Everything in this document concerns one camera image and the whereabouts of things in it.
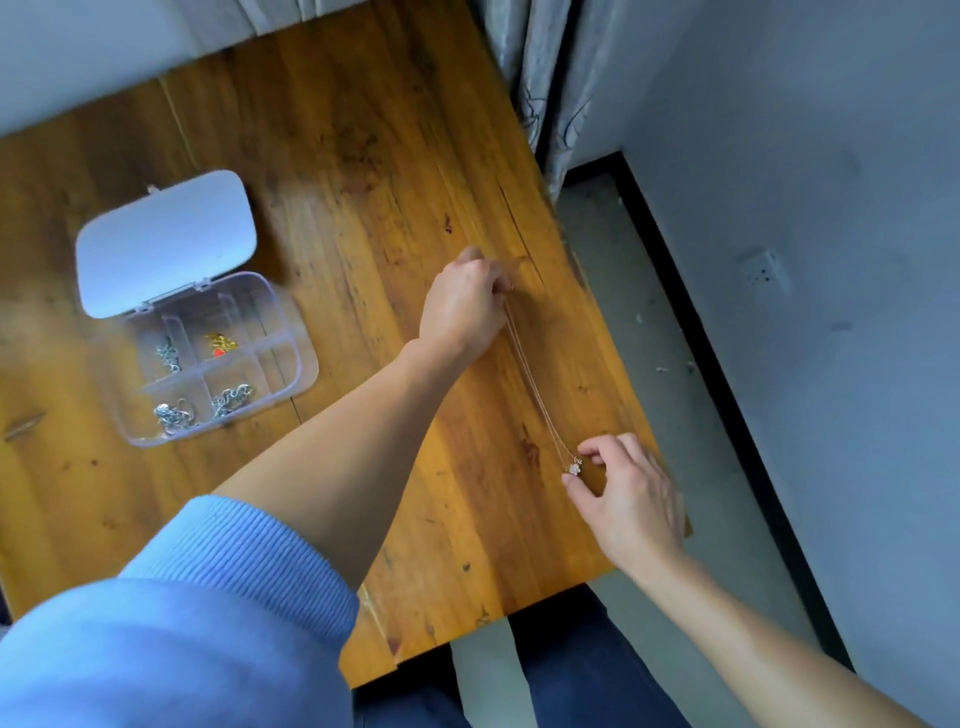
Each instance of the gray floor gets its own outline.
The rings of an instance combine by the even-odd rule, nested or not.
[[[558,213],[663,457],[684,490],[695,531],[687,550],[734,594],[816,644],[613,180],[605,176],[565,189]],[[693,644],[623,574],[590,586],[695,728],[755,725]],[[505,619],[454,643],[453,657],[473,728],[536,726]]]

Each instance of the necklace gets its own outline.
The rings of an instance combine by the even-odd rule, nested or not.
[[[569,460],[566,462],[572,461],[566,466],[566,471],[571,475],[579,475],[584,461],[570,452],[570,448],[564,445],[564,439],[560,436],[560,432],[558,432],[557,428],[554,426],[553,420],[550,419],[550,413],[546,411],[546,405],[543,403],[543,397],[540,396],[540,390],[537,388],[537,383],[534,381],[533,372],[530,370],[530,362],[527,361],[527,356],[525,353],[523,353],[523,347],[520,346],[520,337],[516,332],[514,317],[510,313],[510,307],[507,306],[507,302],[503,302],[503,309],[507,313],[507,330],[510,332],[510,341],[514,345],[516,358],[520,360],[520,366],[523,367],[523,374],[526,376],[527,382],[530,384],[530,389],[534,393],[534,399],[537,401],[537,406],[540,408],[540,413],[543,415],[547,429],[550,431],[550,437],[553,439],[553,447],[557,449],[557,456],[560,458],[560,463],[561,465],[564,464],[564,452],[566,452],[567,456],[569,457]]]

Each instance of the blue sweater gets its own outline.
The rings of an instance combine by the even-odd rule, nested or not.
[[[337,661],[357,608],[289,527],[198,497],[117,578],[0,642],[0,725],[348,726]]]

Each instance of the wooden table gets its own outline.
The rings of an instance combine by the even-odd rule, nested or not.
[[[251,197],[246,267],[293,294],[320,378],[136,449],[85,358],[76,234],[148,184],[219,168]],[[513,263],[520,336],[566,441],[635,430],[654,445],[460,0],[374,0],[256,39],[3,139],[0,170],[0,578],[15,616],[117,573],[189,498],[386,364],[466,245]],[[352,685],[610,568],[560,471],[501,336],[446,398],[361,589]]]

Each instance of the white wall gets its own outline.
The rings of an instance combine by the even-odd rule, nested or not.
[[[960,5],[708,0],[626,154],[858,671],[960,725]],[[782,297],[741,282],[770,247]]]
[[[621,2],[627,4],[626,16],[570,166],[612,154],[623,146],[650,84],[704,4],[704,0]]]
[[[189,61],[161,0],[0,0],[0,136]]]

